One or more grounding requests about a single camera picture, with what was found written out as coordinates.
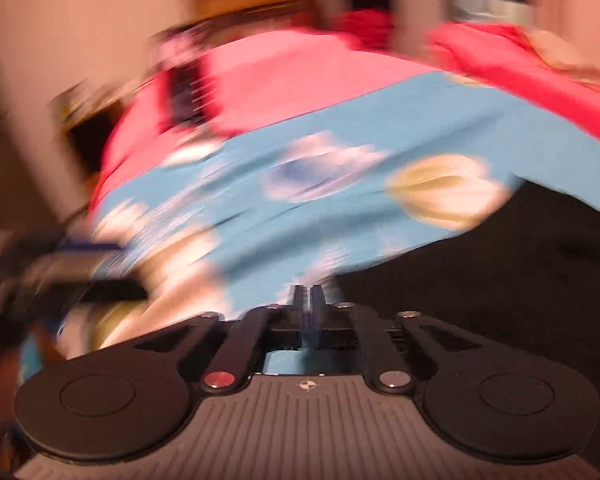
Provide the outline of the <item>black pants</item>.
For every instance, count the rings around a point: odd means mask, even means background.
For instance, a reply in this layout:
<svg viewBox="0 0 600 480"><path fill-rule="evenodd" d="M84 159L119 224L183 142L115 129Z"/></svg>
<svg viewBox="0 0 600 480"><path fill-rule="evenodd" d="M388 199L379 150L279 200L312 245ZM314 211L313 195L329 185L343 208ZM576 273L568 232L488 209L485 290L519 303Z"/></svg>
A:
<svg viewBox="0 0 600 480"><path fill-rule="evenodd" d="M600 212L526 181L472 230L332 279L385 318L417 310L568 365L600 394ZM600 468L600 423L585 451Z"/></svg>

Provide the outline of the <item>blue floral bed sheet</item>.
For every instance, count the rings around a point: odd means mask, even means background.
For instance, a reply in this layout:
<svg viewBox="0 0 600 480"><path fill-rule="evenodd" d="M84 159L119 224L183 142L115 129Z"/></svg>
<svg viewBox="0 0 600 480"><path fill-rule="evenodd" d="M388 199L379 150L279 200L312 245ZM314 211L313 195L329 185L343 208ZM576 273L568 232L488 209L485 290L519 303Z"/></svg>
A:
<svg viewBox="0 0 600 480"><path fill-rule="evenodd" d="M442 154L396 165L369 143L336 148L332 133L285 140L303 115L222 142L201 159L167 159L122 184L94 210L93 235L125 256L107 269L130 271L147 304L88 323L88 351L194 314L239 318L284 301L295 284L322 285L468 232L530 181L600 212L594 200L480 156ZM591 170L571 174L600 192Z"/></svg>

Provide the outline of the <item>pink bed sheet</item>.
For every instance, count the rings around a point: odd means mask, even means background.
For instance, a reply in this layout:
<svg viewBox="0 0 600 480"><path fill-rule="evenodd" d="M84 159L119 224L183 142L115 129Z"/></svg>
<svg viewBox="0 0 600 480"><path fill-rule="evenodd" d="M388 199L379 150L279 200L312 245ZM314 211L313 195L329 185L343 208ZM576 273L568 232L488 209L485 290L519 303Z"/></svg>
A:
<svg viewBox="0 0 600 480"><path fill-rule="evenodd" d="M209 50L202 58L211 89L202 104L211 128L232 138L346 102L415 76L431 66L364 51L350 36L303 29L262 32ZM91 199L105 196L155 166L181 133L169 127L166 75L152 76L110 136Z"/></svg>

